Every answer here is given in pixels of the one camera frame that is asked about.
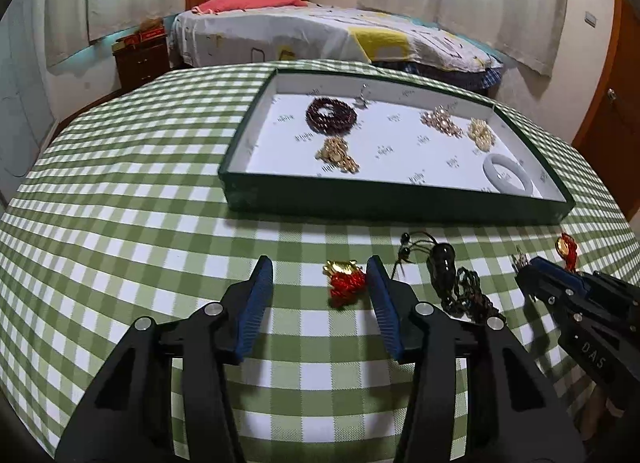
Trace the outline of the red boxes on nightstand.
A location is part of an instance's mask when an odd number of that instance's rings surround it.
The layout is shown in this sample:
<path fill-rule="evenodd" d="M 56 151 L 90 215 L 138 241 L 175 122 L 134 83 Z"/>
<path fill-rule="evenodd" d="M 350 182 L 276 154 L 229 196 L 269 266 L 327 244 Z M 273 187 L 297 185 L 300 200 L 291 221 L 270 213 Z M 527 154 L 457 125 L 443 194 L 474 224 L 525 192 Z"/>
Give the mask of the red boxes on nightstand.
<path fill-rule="evenodd" d="M 142 25 L 134 33 L 118 38 L 112 45 L 112 52 L 116 53 L 121 49 L 131 46 L 137 46 L 147 41 L 151 41 L 153 38 L 160 38 L 165 36 L 165 26 L 163 20 L 160 18 L 148 19 L 142 22 Z"/>

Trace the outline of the green checkered tablecloth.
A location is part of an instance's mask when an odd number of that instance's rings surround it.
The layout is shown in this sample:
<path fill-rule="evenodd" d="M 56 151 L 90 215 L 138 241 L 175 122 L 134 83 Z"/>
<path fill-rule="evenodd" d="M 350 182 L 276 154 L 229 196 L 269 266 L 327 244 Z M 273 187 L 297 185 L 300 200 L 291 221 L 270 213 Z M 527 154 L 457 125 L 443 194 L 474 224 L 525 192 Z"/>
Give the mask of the green checkered tablecloth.
<path fill-rule="evenodd" d="M 323 264 L 392 264 L 400 235 L 424 229 L 458 263 L 534 355 L 570 411 L 591 391 L 541 305 L 514 279 L 516 252 L 554 258 L 568 233 L 579 265 L 639 279 L 639 243 L 582 156 L 529 118 L 512 122 L 575 200 L 558 226 L 441 225 L 388 218 L 322 220 L 239 214 L 217 176 L 273 66 L 178 70 L 96 107 L 42 153 L 1 217 L 1 389 L 47 455 L 131 322 L 190 316 L 250 273 L 274 267 L 274 294 L 247 361 L 227 371 L 252 462 L 382 462 L 395 453 L 411 370 L 386 355 L 367 299 L 330 307 Z"/>

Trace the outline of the dark wooden nightstand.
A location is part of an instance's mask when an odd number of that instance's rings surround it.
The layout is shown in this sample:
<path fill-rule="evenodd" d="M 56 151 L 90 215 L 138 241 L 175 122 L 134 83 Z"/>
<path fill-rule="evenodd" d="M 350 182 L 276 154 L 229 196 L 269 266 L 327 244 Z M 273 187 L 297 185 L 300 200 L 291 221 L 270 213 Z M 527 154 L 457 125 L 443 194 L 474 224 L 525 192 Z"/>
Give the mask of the dark wooden nightstand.
<path fill-rule="evenodd" d="M 113 53 L 120 87 L 124 93 L 152 82 L 170 70 L 165 35 L 122 47 Z"/>

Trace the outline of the pink pillow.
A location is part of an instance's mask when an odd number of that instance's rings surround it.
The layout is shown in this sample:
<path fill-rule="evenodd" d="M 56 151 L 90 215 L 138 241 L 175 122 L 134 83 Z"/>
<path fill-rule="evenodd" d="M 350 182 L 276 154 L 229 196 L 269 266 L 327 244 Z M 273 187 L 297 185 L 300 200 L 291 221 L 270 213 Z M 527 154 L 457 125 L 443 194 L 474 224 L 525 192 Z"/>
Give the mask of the pink pillow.
<path fill-rule="evenodd" d="M 277 7 L 305 7 L 303 0 L 209 0 L 191 8 L 191 12 L 197 15 L 220 14 L 221 12 L 233 12 L 234 10 L 277 8 Z"/>

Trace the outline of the small silver ring charm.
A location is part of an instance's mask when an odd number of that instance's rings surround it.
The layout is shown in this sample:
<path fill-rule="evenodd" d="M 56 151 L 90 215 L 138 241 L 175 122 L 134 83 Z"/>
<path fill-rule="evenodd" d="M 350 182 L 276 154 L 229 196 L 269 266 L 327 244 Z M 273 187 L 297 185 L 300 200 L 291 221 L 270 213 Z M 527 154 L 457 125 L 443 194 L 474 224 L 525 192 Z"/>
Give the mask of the small silver ring charm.
<path fill-rule="evenodd" d="M 360 88 L 360 93 L 355 97 L 354 107 L 356 109 L 364 110 L 369 107 L 369 88 L 367 84 L 362 84 Z"/>

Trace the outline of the wooden door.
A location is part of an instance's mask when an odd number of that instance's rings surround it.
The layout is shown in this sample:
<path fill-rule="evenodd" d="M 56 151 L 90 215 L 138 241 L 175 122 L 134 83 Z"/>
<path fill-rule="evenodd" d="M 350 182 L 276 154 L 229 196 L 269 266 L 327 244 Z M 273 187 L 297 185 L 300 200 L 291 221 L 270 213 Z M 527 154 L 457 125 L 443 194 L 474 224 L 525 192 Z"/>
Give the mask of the wooden door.
<path fill-rule="evenodd" d="M 573 140 L 628 220 L 639 211 L 639 15 L 614 0 L 600 81 Z"/>

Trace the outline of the bed with patterned quilt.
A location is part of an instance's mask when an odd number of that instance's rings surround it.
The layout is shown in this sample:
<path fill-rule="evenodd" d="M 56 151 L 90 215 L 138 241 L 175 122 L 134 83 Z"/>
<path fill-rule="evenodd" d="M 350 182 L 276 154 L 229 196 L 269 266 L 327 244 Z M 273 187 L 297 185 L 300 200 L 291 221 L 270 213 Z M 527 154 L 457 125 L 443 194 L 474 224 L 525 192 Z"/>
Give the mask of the bed with patterned quilt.
<path fill-rule="evenodd" d="M 434 24 L 357 8 L 269 7 L 204 14 L 172 22 L 169 57 L 188 67 L 331 59 L 363 62 L 485 93 L 503 64 L 488 48 Z"/>

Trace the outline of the small red gold charm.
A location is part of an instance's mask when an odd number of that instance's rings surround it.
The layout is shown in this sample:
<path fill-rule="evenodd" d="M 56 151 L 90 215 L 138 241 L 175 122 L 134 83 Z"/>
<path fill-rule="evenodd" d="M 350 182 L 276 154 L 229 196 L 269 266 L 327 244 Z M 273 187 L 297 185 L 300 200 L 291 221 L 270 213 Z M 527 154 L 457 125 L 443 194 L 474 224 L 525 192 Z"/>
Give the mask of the small red gold charm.
<path fill-rule="evenodd" d="M 322 272 L 329 279 L 329 301 L 334 308 L 352 305 L 367 289 L 366 274 L 358 263 L 350 261 L 331 261 L 323 265 Z"/>

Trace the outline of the silver rhinestone brooch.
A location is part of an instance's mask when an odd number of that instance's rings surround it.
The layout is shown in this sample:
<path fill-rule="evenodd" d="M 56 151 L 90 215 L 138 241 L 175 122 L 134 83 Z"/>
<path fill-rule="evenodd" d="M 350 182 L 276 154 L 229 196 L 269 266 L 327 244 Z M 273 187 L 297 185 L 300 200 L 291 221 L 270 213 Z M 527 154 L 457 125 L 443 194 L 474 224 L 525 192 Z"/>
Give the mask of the silver rhinestone brooch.
<path fill-rule="evenodd" d="M 518 252 L 512 256 L 512 267 L 516 272 L 519 272 L 522 268 L 529 264 L 529 259 L 526 254 Z"/>

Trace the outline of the pale jade bangle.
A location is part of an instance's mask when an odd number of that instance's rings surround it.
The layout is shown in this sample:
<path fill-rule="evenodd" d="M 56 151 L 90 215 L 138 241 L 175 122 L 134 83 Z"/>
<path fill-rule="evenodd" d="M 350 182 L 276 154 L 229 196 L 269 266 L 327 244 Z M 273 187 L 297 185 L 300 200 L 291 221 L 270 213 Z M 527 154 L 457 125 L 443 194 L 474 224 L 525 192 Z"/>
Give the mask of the pale jade bangle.
<path fill-rule="evenodd" d="M 490 153 L 483 162 L 483 171 L 488 182 L 500 194 L 531 197 L 534 194 L 532 179 L 518 162 L 498 153 Z"/>

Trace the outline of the wall switch plate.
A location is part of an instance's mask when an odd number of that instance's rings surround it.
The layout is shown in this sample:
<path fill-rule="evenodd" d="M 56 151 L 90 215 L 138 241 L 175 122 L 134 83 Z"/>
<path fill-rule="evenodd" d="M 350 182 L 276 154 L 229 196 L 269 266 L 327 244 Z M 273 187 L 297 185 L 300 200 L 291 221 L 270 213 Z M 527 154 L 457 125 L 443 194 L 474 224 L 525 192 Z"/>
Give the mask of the wall switch plate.
<path fill-rule="evenodd" d="M 595 28 L 597 27 L 597 18 L 591 12 L 585 12 L 585 23 Z"/>

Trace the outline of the gold pearl brooch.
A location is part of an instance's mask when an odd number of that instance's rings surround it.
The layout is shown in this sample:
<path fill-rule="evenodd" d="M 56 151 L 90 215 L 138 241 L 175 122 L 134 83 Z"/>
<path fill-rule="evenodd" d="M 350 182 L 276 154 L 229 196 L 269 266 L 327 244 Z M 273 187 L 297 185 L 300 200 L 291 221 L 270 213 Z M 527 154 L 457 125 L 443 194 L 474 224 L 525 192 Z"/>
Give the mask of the gold pearl brooch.
<path fill-rule="evenodd" d="M 463 135 L 462 129 L 451 119 L 450 111 L 446 106 L 436 106 L 432 110 L 423 112 L 421 122 L 449 137 L 461 138 Z"/>

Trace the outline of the gold ingot red tassel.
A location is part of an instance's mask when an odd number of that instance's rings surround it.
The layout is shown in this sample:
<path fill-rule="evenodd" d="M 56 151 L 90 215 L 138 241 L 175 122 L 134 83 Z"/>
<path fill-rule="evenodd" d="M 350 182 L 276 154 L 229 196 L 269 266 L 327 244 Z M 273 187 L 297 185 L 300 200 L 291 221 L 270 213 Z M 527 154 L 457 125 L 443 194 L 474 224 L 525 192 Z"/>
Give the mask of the gold ingot red tassel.
<path fill-rule="evenodd" d="M 569 272 L 577 270 L 577 250 L 575 239 L 566 232 L 562 232 L 555 241 L 555 251 L 565 263 L 565 269 Z"/>

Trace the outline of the green white jewelry tray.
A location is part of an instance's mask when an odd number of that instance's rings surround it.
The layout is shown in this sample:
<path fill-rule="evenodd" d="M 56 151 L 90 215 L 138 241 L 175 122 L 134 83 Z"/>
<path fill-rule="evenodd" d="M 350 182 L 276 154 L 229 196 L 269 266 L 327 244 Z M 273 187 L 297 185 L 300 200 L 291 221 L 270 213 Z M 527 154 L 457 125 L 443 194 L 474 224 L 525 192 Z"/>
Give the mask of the green white jewelry tray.
<path fill-rule="evenodd" d="M 369 107 L 354 107 L 362 84 Z M 421 114 L 446 106 L 449 137 Z M 531 197 L 488 182 L 490 153 L 518 162 Z M 494 101 L 373 74 L 279 69 L 260 86 L 218 170 L 235 212 L 454 225 L 555 225 L 575 200 Z"/>

